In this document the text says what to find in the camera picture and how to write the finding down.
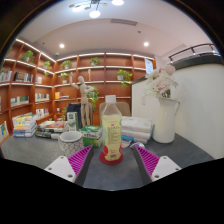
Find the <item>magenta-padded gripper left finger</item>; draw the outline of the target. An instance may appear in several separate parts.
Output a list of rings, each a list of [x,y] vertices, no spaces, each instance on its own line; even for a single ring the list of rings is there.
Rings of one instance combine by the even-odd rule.
[[[68,157],[59,156],[45,171],[82,186],[93,155],[93,147],[89,145]]]

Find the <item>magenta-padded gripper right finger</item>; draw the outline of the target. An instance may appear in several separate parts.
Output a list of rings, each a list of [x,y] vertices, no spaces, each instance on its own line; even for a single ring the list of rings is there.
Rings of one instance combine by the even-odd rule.
[[[157,156],[140,146],[133,151],[144,185],[159,180],[180,170],[180,167],[168,156]]]

